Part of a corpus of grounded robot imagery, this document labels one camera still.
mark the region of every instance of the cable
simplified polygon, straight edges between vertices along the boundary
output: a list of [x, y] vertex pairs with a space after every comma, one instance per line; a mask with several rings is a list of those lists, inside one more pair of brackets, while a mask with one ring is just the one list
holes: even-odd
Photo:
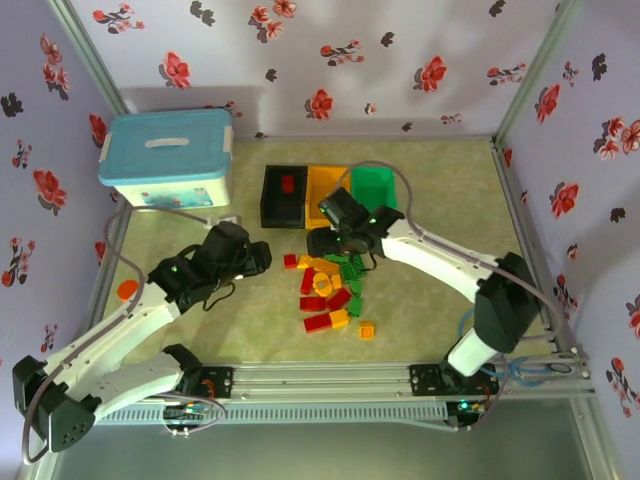
[[549, 308], [549, 310], [553, 313], [553, 315], [556, 317], [556, 325], [555, 325], [555, 329], [552, 330], [549, 333], [545, 333], [542, 335], [534, 335], [532, 337], [525, 337], [522, 340], [523, 341], [532, 341], [532, 340], [553, 340], [558, 336], [558, 333], [560, 332], [560, 329], [562, 328], [562, 325], [564, 324], [564, 316], [562, 315], [562, 313], [560, 312], [558, 305], [551, 300], [551, 298], [548, 295], [545, 295], [544, 293], [542, 293], [540, 290], [538, 290], [537, 288], [533, 287], [532, 285], [529, 285], [527, 282], [525, 282], [524, 280], [516, 277], [515, 275], [512, 275], [511, 273], [501, 269], [500, 267], [496, 267], [495, 265], [491, 265], [490, 263], [487, 263], [483, 260], [480, 260], [477, 257], [474, 257], [473, 255], [470, 255], [466, 252], [462, 252], [460, 250], [458, 250], [457, 248], [451, 247], [443, 242], [441, 242], [440, 240], [438, 240], [437, 238], [432, 238], [430, 235], [428, 235], [427, 232], [423, 231], [413, 220], [413, 212], [412, 212], [412, 207], [413, 207], [413, 189], [411, 188], [411, 184], [409, 183], [409, 180], [407, 179], [407, 177], [397, 168], [394, 167], [393, 165], [390, 165], [386, 162], [380, 162], [378, 160], [367, 160], [364, 162], [358, 162], [355, 163], [353, 165], [350, 165], [347, 170], [342, 174], [342, 176], [338, 179], [338, 182], [336, 183], [336, 188], [334, 189], [337, 190], [338, 188], [340, 188], [340, 186], [342, 185], [342, 181], [345, 179], [345, 177], [347, 175], [349, 175], [349, 173], [351, 173], [351, 171], [361, 165], [375, 165], [375, 166], [382, 166], [382, 167], [386, 167], [391, 169], [393, 172], [395, 172], [400, 179], [404, 182], [404, 185], [407, 189], [407, 196], [408, 196], [408, 201], [407, 201], [407, 211], [406, 211], [406, 218], [407, 218], [407, 223], [409, 224], [409, 226], [411, 227], [411, 230], [413, 230], [413, 232], [422, 240], [425, 240], [427, 243], [430, 243], [431, 245], [444, 250], [447, 253], [450, 253], [451, 255], [454, 255], [466, 262], [472, 263], [473, 265], [477, 265], [478, 267], [482, 267], [484, 269], [487, 269], [489, 271], [491, 271], [492, 273], [496, 273], [504, 278], [506, 278], [507, 280], [510, 280], [511, 282], [521, 286], [522, 288], [524, 288], [526, 291], [528, 291], [529, 293], [531, 293], [532, 295], [534, 295], [535, 297], [537, 297], [538, 299], [540, 299], [542, 302], [544, 302], [547, 307]]
[[222, 300], [224, 300], [225, 298], [229, 298], [231, 295], [233, 295], [233, 292], [236, 291], [236, 284], [231, 282], [229, 285], [231, 285], [231, 291], [229, 293], [227, 293], [226, 295], [220, 297], [220, 298], [216, 298], [213, 303], [211, 305], [209, 305], [208, 307], [206, 306], [207, 301], [205, 300], [202, 303], [202, 310], [204, 310], [205, 312], [208, 312], [209, 310], [211, 310], [213, 307], [216, 306], [216, 303], [221, 302]]
[[47, 444], [45, 444], [43, 449], [40, 450], [40, 452], [38, 452], [35, 457], [32, 458], [30, 453], [29, 453], [29, 434], [31, 433], [31, 427], [33, 425], [33, 417], [35, 416], [36, 409], [38, 408], [38, 404], [40, 403], [40, 399], [42, 398], [42, 395], [44, 394], [44, 392], [53, 383], [55, 378], [58, 375], [60, 375], [60, 373], [63, 371], [63, 369], [65, 368], [66, 365], [69, 365], [73, 360], [75, 360], [78, 357], [78, 355], [80, 355], [87, 348], [89, 348], [95, 342], [100, 340], [102, 337], [104, 337], [109, 332], [111, 332], [114, 328], [116, 328], [118, 325], [120, 325], [127, 318], [127, 316], [133, 311], [133, 309], [138, 304], [138, 301], [140, 300], [140, 297], [142, 296], [142, 292], [144, 290], [144, 285], [145, 285], [145, 275], [142, 272], [142, 269], [140, 267], [138, 267], [135, 263], [133, 263], [131, 260], [129, 260], [128, 258], [123, 256], [120, 253], [120, 251], [118, 251], [118, 249], [114, 247], [113, 243], [111, 243], [111, 240], [109, 239], [109, 230], [111, 229], [111, 225], [113, 224], [113, 222], [117, 218], [123, 216], [126, 212], [135, 211], [135, 210], [157, 210], [157, 211], [161, 211], [161, 212], [167, 212], [167, 213], [171, 213], [171, 214], [174, 214], [174, 215], [178, 215], [178, 216], [181, 216], [181, 217], [184, 217], [184, 218], [188, 218], [188, 219], [191, 219], [191, 220], [195, 220], [195, 221], [198, 221], [198, 222], [200, 222], [200, 223], [202, 223], [204, 225], [207, 224], [207, 220], [206, 219], [197, 217], [195, 215], [191, 215], [189, 213], [181, 212], [179, 210], [171, 210], [171, 209], [166, 208], [166, 207], [151, 207], [151, 206], [133, 207], [131, 205], [127, 205], [124, 208], [118, 210], [116, 213], [114, 213], [113, 215], [111, 215], [107, 219], [107, 221], [106, 221], [106, 223], [104, 225], [103, 231], [102, 231], [104, 243], [105, 243], [108, 251], [110, 251], [118, 260], [120, 260], [125, 265], [128, 265], [129, 267], [131, 267], [136, 272], [136, 275], [138, 277], [139, 288], [136, 289], [136, 291], [135, 291], [135, 293], [133, 295], [133, 299], [131, 300], [131, 302], [129, 303], [129, 305], [127, 306], [127, 308], [126, 308], [126, 310], [125, 310], [125, 312], [123, 314], [121, 314], [119, 317], [117, 317], [111, 324], [107, 325], [102, 330], [96, 332], [93, 336], [91, 336], [83, 344], [78, 345], [78, 347], [73, 352], [71, 352], [66, 358], [64, 358], [60, 362], [60, 365], [58, 365], [49, 374], [49, 376], [47, 378], [45, 378], [45, 380], [40, 384], [40, 386], [36, 390], [35, 394], [33, 395], [32, 399], [31, 399], [31, 402], [29, 403], [29, 406], [27, 407], [27, 411], [25, 412], [24, 425], [22, 427], [22, 461], [26, 465], [33, 465], [38, 460], [40, 460], [42, 457], [44, 457], [47, 454], [47, 452], [49, 451], [49, 446]]

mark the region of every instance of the wall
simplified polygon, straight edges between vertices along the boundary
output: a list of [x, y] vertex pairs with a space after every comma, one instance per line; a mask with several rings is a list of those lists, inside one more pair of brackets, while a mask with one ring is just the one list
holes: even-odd
[[97, 180], [101, 121], [112, 115], [53, 13], [45, 2], [3, 2], [0, 27], [0, 478], [9, 479], [22, 429], [11, 369], [76, 334], [115, 204]]
[[628, 472], [640, 469], [640, 22], [633, 0], [583, 7], [508, 135], [510, 183], [590, 357]]
[[241, 137], [490, 134], [558, 0], [72, 0], [131, 111], [225, 106]]

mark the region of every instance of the red lego brick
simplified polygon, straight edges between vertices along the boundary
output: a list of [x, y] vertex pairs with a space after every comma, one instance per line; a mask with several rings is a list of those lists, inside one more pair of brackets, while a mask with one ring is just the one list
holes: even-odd
[[305, 269], [302, 285], [300, 285], [300, 293], [302, 295], [309, 295], [313, 291], [313, 277], [315, 274], [316, 271], [312, 267]]
[[327, 309], [324, 297], [301, 297], [300, 310], [303, 312], [322, 312]]
[[282, 176], [282, 193], [293, 193], [295, 187], [293, 186], [293, 175]]
[[295, 253], [287, 253], [284, 256], [284, 268], [296, 268], [298, 266], [298, 259]]
[[317, 332], [325, 328], [332, 328], [331, 316], [328, 313], [304, 319], [304, 329], [307, 333]]
[[341, 288], [333, 297], [331, 297], [327, 301], [327, 308], [329, 308], [329, 310], [331, 310], [332, 312], [335, 310], [340, 310], [347, 303], [349, 303], [350, 299], [351, 294], [349, 293], [349, 291]]

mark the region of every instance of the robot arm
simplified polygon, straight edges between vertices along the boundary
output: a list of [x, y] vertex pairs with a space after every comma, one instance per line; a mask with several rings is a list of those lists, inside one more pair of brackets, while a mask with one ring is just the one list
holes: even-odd
[[[537, 300], [520, 285], [451, 253], [453, 247], [483, 263], [505, 270], [533, 285], [524, 260], [509, 253], [502, 259], [482, 255], [422, 231], [418, 236], [404, 215], [389, 207], [370, 213], [344, 189], [324, 199], [321, 212], [331, 227], [307, 236], [311, 256], [330, 253], [372, 253], [406, 263], [443, 281], [475, 303], [475, 325], [447, 353], [442, 367], [447, 374], [470, 377], [498, 353], [510, 353], [539, 313]], [[436, 242], [427, 242], [428, 235]]]

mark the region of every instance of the building block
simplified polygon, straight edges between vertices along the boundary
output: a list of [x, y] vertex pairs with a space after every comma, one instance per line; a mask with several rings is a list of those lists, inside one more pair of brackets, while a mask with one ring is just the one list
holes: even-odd
[[358, 325], [358, 335], [360, 340], [373, 340], [376, 336], [376, 329], [373, 326], [373, 322], [362, 321]]
[[304, 276], [302, 277], [302, 285], [300, 285], [300, 293], [302, 295], [309, 295], [313, 291], [313, 277], [315, 276], [316, 271], [309, 267], [304, 271]]
[[341, 288], [333, 297], [331, 297], [327, 301], [327, 308], [329, 308], [329, 310], [331, 310], [332, 312], [334, 310], [340, 310], [349, 302], [350, 299], [351, 294], [349, 293], [349, 291], [346, 288]]
[[311, 267], [311, 257], [309, 255], [300, 255], [300, 260], [298, 260], [298, 268], [309, 267]]
[[327, 262], [322, 258], [312, 258], [311, 266], [317, 271], [326, 273], [327, 275], [337, 275], [338, 273], [340, 273], [340, 265], [332, 262]]
[[300, 297], [300, 310], [303, 312], [322, 312], [327, 309], [324, 297]]
[[329, 316], [331, 317], [331, 326], [333, 328], [342, 328], [349, 325], [349, 315], [347, 315], [347, 311], [344, 308], [331, 312]]
[[327, 262], [337, 263], [338, 265], [349, 263], [348, 255], [325, 255], [322, 258], [324, 258]]
[[331, 328], [332, 326], [331, 316], [328, 313], [304, 319], [304, 329], [307, 333], [317, 332], [319, 330], [324, 330], [325, 328]]
[[339, 290], [340, 288], [342, 288], [342, 279], [340, 278], [340, 274], [331, 275], [331, 285], [333, 286], [334, 290]]
[[362, 295], [362, 280], [352, 280], [349, 282], [349, 289], [354, 297]]
[[359, 317], [362, 313], [362, 305], [364, 301], [362, 297], [351, 297], [349, 300], [349, 306], [347, 307], [347, 311], [349, 312], [350, 317]]
[[333, 291], [331, 281], [326, 273], [316, 273], [313, 277], [313, 289], [321, 297], [328, 297]]
[[284, 268], [296, 268], [298, 260], [295, 253], [288, 253], [284, 256]]

